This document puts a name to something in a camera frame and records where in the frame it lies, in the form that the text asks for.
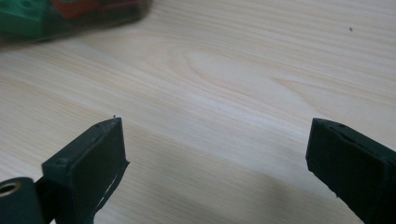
wooden table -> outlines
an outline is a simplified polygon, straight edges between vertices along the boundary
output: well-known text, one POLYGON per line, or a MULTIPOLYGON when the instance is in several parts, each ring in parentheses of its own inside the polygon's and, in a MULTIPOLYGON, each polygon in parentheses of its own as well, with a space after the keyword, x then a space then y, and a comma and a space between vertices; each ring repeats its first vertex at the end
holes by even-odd
POLYGON ((304 159, 313 117, 396 149, 396 2, 158 0, 0 54, 0 179, 122 117, 96 223, 361 223, 304 159))

green plastic part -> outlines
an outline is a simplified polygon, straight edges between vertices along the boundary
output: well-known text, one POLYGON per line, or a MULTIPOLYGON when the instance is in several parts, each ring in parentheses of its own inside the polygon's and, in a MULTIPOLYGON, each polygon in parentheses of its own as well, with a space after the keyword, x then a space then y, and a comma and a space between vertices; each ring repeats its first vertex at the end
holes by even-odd
POLYGON ((0 31, 40 37, 48 0, 0 0, 0 31))

screw hole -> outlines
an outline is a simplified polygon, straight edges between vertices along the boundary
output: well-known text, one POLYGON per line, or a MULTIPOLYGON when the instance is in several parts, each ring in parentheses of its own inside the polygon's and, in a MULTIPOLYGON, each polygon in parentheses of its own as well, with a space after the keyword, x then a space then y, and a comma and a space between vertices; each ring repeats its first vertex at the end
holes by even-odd
POLYGON ((0 198, 8 196, 21 187, 20 182, 8 183, 0 187, 0 198))

clamp jaw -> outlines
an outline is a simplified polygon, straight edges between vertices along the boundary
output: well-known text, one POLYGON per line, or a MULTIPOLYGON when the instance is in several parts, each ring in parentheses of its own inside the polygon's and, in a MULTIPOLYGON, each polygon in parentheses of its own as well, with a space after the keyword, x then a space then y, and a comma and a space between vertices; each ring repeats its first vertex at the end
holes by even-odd
POLYGON ((396 223, 396 152, 326 119, 313 119, 308 170, 365 224, 396 223))
POLYGON ((0 183, 0 223, 93 223, 128 164, 121 119, 97 123, 45 161, 37 182, 0 183))

light wood surface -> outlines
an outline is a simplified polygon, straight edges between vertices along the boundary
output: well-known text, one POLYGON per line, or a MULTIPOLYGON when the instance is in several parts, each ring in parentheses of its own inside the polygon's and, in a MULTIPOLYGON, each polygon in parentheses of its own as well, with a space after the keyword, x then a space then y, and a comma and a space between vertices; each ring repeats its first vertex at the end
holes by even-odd
POLYGON ((396 1, 157 0, 140 22, 0 53, 0 179, 123 118, 96 223, 361 221, 304 160, 313 117, 396 149, 396 1))

